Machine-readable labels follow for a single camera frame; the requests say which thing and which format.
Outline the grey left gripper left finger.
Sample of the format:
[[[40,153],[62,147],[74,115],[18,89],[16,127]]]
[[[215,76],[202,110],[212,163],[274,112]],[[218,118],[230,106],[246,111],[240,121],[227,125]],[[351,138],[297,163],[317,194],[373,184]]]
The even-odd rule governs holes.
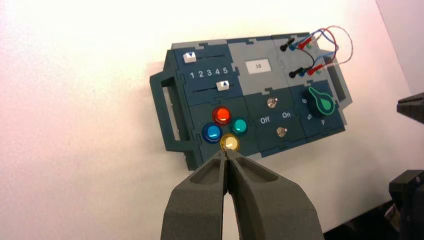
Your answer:
[[[171,192],[162,240],[220,240],[228,191],[226,154],[219,150]]]

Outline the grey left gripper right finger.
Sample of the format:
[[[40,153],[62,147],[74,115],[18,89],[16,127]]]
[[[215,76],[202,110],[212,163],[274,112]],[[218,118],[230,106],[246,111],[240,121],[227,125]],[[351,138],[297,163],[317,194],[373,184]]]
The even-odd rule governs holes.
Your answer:
[[[238,152],[226,156],[240,239],[324,239],[317,210],[296,182]]]

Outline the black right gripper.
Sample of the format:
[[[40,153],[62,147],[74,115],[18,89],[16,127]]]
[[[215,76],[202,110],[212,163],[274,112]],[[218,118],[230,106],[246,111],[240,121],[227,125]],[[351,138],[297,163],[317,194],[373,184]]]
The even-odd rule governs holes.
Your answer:
[[[398,100],[396,111],[408,118],[424,123],[424,93],[418,93]]]

